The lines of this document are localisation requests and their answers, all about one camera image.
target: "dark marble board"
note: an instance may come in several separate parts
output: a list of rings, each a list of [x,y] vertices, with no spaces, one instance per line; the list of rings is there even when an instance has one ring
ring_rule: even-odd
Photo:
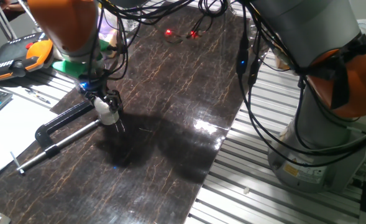
[[[186,7],[158,28],[187,33],[200,17]],[[126,78],[109,82],[122,95],[121,122],[89,133],[25,177],[9,165],[0,173],[0,212],[13,224],[183,223],[242,103],[235,74],[241,35],[242,18],[231,13],[202,38],[178,45],[143,26]],[[74,90],[53,110],[81,101]],[[94,119],[91,111],[52,137],[57,142]],[[40,152],[34,142],[19,160]]]

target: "sticker label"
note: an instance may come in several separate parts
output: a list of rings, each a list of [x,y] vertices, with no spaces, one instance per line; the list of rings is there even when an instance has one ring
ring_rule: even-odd
[[[289,155],[288,158],[291,159],[292,161],[299,162],[301,164],[311,165],[311,163],[308,163],[308,162],[300,159],[299,157],[296,157],[291,154]],[[292,164],[290,162],[286,162],[283,170],[285,172],[287,172],[288,174],[296,177],[297,179],[300,179],[300,180],[303,180],[306,182],[310,182],[310,183],[314,183],[314,184],[319,184],[320,181],[322,180],[322,177],[324,176],[326,166],[324,166],[324,167],[302,167],[302,166]]]

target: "metal rod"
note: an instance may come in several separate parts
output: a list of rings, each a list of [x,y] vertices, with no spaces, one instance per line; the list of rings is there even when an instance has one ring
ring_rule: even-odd
[[[26,162],[26,163],[22,164],[21,166],[19,166],[17,168],[17,171],[19,171],[21,174],[24,174],[25,171],[29,170],[33,166],[36,166],[37,164],[39,164],[42,161],[46,160],[48,158],[47,152],[51,153],[52,151],[59,151],[59,150],[63,149],[64,147],[66,147],[69,144],[73,143],[74,141],[78,140],[79,138],[81,138],[85,134],[89,133],[93,128],[96,128],[100,123],[101,123],[101,121],[99,119],[97,119],[96,121],[93,121],[92,123],[89,123],[85,127],[79,129],[77,132],[71,134],[70,136],[68,136],[67,138],[61,140],[60,142],[58,142],[58,143],[56,143],[52,146],[49,146],[48,148],[45,149],[44,152],[40,153],[38,156],[35,156],[34,158],[29,160],[28,162]]]
[[[35,26],[38,27],[38,24],[36,23],[35,18],[32,16],[31,12],[29,11],[28,7],[24,4],[22,0],[18,0],[24,11],[28,14],[28,16],[32,19],[32,22],[34,22]]]
[[[11,27],[7,17],[4,15],[1,7],[0,7],[0,28],[3,31],[3,34],[8,39],[8,41],[17,39],[16,33],[14,33],[14,30]]]

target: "orange handheld device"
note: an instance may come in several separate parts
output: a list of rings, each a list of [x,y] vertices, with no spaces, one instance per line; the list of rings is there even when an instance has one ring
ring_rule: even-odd
[[[10,41],[0,48],[0,81],[23,77],[50,63],[53,42],[43,32]]]

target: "metal bracket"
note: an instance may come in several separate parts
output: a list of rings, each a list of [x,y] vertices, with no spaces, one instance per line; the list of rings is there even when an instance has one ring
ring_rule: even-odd
[[[91,111],[93,108],[94,106],[91,104],[90,101],[85,101],[66,110],[62,114],[58,115],[51,122],[39,127],[35,133],[36,140],[43,149],[53,145],[54,142],[51,139],[50,134],[62,128],[64,125],[74,121],[76,118],[79,118],[80,116]]]

